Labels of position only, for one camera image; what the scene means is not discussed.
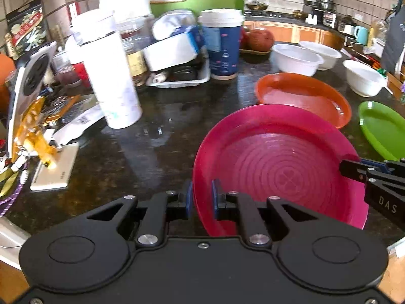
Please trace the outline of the green plastic plate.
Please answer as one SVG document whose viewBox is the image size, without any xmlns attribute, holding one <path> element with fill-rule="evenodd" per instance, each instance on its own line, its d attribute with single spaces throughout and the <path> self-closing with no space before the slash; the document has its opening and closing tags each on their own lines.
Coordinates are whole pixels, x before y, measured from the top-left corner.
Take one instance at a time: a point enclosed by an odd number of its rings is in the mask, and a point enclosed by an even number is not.
<svg viewBox="0 0 405 304">
<path fill-rule="evenodd" d="M 358 107 L 360 128 L 384 160 L 404 158 L 404 117 L 388 106 L 368 101 Z"/>
</svg>

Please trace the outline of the blue paper cup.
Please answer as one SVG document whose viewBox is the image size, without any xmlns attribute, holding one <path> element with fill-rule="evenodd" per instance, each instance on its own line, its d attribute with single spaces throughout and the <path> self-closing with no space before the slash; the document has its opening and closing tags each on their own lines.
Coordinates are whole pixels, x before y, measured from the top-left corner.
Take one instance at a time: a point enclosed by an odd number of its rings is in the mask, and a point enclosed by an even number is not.
<svg viewBox="0 0 405 304">
<path fill-rule="evenodd" d="M 237 77 L 239 44 L 244 16 L 241 10 L 204 10 L 198 18 L 208 51 L 211 77 L 232 80 Z"/>
</svg>

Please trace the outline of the white tray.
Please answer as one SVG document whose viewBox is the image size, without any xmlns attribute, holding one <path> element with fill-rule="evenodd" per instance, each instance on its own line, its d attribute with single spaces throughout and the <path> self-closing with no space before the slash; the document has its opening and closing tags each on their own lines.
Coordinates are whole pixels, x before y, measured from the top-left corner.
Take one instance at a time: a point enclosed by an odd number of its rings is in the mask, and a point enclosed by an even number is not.
<svg viewBox="0 0 405 304">
<path fill-rule="evenodd" d="M 162 72 L 158 75 L 155 75 L 154 77 L 150 77 L 146 81 L 146 86 L 147 87 L 155 87 L 158 89 L 179 89 L 179 88 L 185 88 L 185 87 L 191 87 L 191 86 L 198 86 L 200 84 L 204 84 L 210 80 L 211 77 L 211 72 L 209 69 L 209 61 L 205 59 L 205 62 L 197 73 L 197 79 L 195 80 L 180 80 L 180 81 L 162 81 Z"/>
</svg>

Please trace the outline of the white ribbed plastic bowl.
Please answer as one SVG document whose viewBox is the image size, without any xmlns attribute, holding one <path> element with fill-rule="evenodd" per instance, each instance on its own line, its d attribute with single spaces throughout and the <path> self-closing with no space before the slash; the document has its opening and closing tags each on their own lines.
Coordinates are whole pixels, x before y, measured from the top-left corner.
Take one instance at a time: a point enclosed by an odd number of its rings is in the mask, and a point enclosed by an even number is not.
<svg viewBox="0 0 405 304">
<path fill-rule="evenodd" d="M 349 87 L 364 98 L 377 96 L 387 86 L 387 79 L 370 66 L 353 60 L 343 63 Z"/>
</svg>

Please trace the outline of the magenta plastic plate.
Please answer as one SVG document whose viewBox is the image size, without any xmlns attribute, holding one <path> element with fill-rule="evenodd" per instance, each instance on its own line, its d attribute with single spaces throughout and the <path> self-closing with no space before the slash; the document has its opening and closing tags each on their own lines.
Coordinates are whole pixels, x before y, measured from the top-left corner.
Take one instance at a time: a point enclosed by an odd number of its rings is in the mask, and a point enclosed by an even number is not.
<svg viewBox="0 0 405 304">
<path fill-rule="evenodd" d="M 193 168 L 194 204 L 212 237 L 234 235 L 233 222 L 214 216 L 211 183 L 256 201 L 278 196 L 362 229 L 365 188 L 340 174 L 342 160 L 359 161 L 330 122 L 301 108 L 261 104 L 219 121 L 202 141 Z"/>
</svg>

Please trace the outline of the brown glass jar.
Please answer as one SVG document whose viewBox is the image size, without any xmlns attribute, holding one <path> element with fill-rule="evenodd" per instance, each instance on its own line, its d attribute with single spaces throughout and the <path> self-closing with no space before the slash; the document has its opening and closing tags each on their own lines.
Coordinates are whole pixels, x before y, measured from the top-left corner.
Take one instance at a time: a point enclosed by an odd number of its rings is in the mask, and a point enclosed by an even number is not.
<svg viewBox="0 0 405 304">
<path fill-rule="evenodd" d="M 135 88 L 140 90 L 148 78 L 143 49 L 151 43 L 146 18 L 141 16 L 127 19 L 117 25 L 117 31 L 121 36 L 132 82 Z"/>
</svg>

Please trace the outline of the orange plastic plate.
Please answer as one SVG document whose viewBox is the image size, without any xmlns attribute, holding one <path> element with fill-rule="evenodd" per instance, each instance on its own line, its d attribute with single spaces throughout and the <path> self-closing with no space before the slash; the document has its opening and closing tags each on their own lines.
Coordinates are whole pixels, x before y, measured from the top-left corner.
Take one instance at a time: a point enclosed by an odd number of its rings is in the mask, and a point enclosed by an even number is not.
<svg viewBox="0 0 405 304">
<path fill-rule="evenodd" d="M 296 73 L 274 73 L 255 84 L 261 104 L 282 104 L 302 108 L 330 122 L 337 129 L 352 117 L 351 106 L 335 88 L 313 77 Z"/>
</svg>

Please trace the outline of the red yellow apple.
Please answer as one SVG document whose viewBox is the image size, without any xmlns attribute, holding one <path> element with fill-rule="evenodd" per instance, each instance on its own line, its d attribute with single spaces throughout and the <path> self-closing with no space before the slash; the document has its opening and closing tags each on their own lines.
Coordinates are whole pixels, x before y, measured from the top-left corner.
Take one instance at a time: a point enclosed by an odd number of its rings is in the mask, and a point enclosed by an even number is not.
<svg viewBox="0 0 405 304">
<path fill-rule="evenodd" d="M 248 37 L 248 46 L 254 51 L 270 51 L 275 42 L 273 34 L 265 29 L 251 30 Z"/>
</svg>

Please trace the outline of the teal electric kettle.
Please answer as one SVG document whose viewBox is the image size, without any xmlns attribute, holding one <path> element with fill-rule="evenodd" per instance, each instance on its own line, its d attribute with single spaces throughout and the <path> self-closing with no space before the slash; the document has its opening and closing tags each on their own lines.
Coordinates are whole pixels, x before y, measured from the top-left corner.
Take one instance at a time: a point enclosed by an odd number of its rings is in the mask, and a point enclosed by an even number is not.
<svg viewBox="0 0 405 304">
<path fill-rule="evenodd" d="M 366 45 L 368 42 L 369 31 L 363 26 L 356 25 L 354 28 L 354 36 L 356 38 L 356 43 Z"/>
</svg>

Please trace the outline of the fruit tray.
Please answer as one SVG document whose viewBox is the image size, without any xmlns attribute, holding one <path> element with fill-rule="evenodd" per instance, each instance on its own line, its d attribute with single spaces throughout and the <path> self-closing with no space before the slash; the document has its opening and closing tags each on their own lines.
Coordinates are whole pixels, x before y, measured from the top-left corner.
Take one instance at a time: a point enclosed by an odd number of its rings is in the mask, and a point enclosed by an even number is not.
<svg viewBox="0 0 405 304">
<path fill-rule="evenodd" d="M 267 54 L 270 54 L 271 50 L 257 51 L 257 50 L 252 50 L 252 49 L 239 49 L 239 52 L 249 54 L 249 55 L 254 55 L 254 56 L 266 56 Z"/>
</svg>

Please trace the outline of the white plastic bowl far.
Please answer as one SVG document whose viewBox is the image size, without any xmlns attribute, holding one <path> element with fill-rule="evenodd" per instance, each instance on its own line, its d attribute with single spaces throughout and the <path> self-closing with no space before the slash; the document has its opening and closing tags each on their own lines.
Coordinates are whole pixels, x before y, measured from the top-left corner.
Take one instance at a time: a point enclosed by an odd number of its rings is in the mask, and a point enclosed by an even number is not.
<svg viewBox="0 0 405 304">
<path fill-rule="evenodd" d="M 300 41 L 299 45 L 314 53 L 317 53 L 323 58 L 324 63 L 318 67 L 319 71 L 327 71 L 329 69 L 332 69 L 337 63 L 338 59 L 342 58 L 342 54 L 339 51 L 327 45 L 310 41 Z"/>
</svg>

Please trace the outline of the white plastic bowl middle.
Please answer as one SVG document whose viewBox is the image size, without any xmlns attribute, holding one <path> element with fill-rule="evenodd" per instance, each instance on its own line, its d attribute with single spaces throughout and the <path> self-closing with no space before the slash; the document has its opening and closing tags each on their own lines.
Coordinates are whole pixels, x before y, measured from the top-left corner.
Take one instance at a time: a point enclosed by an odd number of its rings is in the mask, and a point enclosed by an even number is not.
<svg viewBox="0 0 405 304">
<path fill-rule="evenodd" d="M 324 63 L 323 57 L 317 53 L 291 44 L 273 45 L 272 55 L 280 71 L 308 77 L 312 77 Z"/>
</svg>

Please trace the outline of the white tall bottle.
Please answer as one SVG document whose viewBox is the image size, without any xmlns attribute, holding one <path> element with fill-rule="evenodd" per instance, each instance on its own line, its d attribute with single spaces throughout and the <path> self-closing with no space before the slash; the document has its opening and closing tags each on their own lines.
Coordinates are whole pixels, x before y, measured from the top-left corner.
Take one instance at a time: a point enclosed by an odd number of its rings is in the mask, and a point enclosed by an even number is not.
<svg viewBox="0 0 405 304">
<path fill-rule="evenodd" d="M 101 9 L 85 12 L 71 21 L 71 31 L 108 126 L 132 126 L 142 109 L 113 16 Z"/>
</svg>

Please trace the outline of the dark hanging apron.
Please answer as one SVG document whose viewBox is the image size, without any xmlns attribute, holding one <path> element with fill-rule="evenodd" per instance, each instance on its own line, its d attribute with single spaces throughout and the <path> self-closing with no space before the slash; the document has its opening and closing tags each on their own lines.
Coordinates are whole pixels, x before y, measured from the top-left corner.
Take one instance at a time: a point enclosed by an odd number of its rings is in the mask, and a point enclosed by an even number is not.
<svg viewBox="0 0 405 304">
<path fill-rule="evenodd" d="M 394 73 L 404 50 L 404 5 L 391 19 L 382 53 L 381 66 L 388 73 Z"/>
</svg>

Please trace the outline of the green cutting board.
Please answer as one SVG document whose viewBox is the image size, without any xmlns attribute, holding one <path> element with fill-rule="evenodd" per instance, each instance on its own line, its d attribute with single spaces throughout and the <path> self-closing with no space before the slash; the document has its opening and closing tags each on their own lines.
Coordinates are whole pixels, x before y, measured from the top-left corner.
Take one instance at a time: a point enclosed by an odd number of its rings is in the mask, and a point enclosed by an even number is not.
<svg viewBox="0 0 405 304">
<path fill-rule="evenodd" d="M 191 10 L 195 15 L 201 11 L 230 8 L 243 11 L 244 0 L 185 0 L 183 2 L 165 2 L 150 4 L 152 14 L 157 18 L 171 10 Z"/>
</svg>

